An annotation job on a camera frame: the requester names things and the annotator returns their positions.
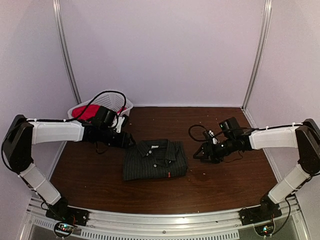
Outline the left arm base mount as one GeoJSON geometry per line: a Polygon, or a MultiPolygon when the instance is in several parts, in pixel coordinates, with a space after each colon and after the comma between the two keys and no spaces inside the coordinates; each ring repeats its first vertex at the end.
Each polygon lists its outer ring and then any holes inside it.
{"type": "Polygon", "coordinates": [[[56,220],[53,232],[60,238],[68,238],[78,226],[87,225],[89,211],[69,206],[68,200],[62,196],[55,204],[49,204],[42,198],[41,208],[46,211],[47,218],[56,220]]]}

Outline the red garment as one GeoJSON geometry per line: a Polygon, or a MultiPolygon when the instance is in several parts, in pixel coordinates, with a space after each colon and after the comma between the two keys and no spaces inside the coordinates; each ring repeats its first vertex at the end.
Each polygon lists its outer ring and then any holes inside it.
{"type": "Polygon", "coordinates": [[[111,118],[114,119],[117,114],[120,113],[121,110],[126,110],[127,107],[121,107],[116,110],[111,110],[111,108],[104,107],[97,104],[91,104],[87,108],[85,105],[75,107],[71,110],[71,113],[69,115],[70,119],[78,117],[80,120],[86,120],[89,119],[97,119],[97,118],[104,118],[108,115],[111,115],[111,118]]]}

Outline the black pinstriped shirt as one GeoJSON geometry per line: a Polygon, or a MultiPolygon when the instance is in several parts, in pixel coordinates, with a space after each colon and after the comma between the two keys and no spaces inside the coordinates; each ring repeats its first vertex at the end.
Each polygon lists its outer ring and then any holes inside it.
{"type": "Polygon", "coordinates": [[[124,181],[164,179],[185,176],[188,170],[184,144],[169,139],[142,140],[124,156],[124,181]]]}

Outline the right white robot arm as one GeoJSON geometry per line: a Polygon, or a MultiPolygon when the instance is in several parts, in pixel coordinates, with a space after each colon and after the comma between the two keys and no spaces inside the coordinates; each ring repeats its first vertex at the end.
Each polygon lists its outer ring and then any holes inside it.
{"type": "Polygon", "coordinates": [[[261,221],[268,220],[276,212],[276,204],[320,174],[320,128],[312,118],[299,123],[253,128],[241,127],[237,119],[231,117],[219,126],[218,133],[204,130],[204,139],[200,140],[201,146],[193,154],[194,159],[219,164],[235,152],[263,150],[273,168],[281,165],[276,157],[292,164],[292,169],[261,198],[261,206],[256,210],[261,221]]]}

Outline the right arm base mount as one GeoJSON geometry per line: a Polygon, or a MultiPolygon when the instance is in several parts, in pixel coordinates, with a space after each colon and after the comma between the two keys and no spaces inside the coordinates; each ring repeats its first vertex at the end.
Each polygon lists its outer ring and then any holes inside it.
{"type": "Polygon", "coordinates": [[[277,227],[275,218],[282,216],[280,204],[272,201],[263,200],[259,206],[243,207],[238,211],[241,224],[243,226],[254,225],[255,233],[264,239],[271,238],[280,232],[291,215],[291,205],[288,196],[284,199],[288,206],[288,214],[281,226],[277,227]]]}

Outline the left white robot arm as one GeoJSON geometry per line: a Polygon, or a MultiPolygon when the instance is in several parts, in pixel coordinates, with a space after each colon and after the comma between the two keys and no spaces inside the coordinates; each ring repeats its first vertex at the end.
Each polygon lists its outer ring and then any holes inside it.
{"type": "Polygon", "coordinates": [[[36,165],[41,147],[59,143],[102,143],[108,147],[127,149],[134,146],[132,134],[122,130],[126,121],[121,117],[116,126],[102,127],[85,120],[39,120],[22,114],[14,117],[1,145],[1,154],[9,169],[17,174],[31,190],[36,192],[61,222],[72,218],[72,211],[63,202],[62,194],[36,165]]]}

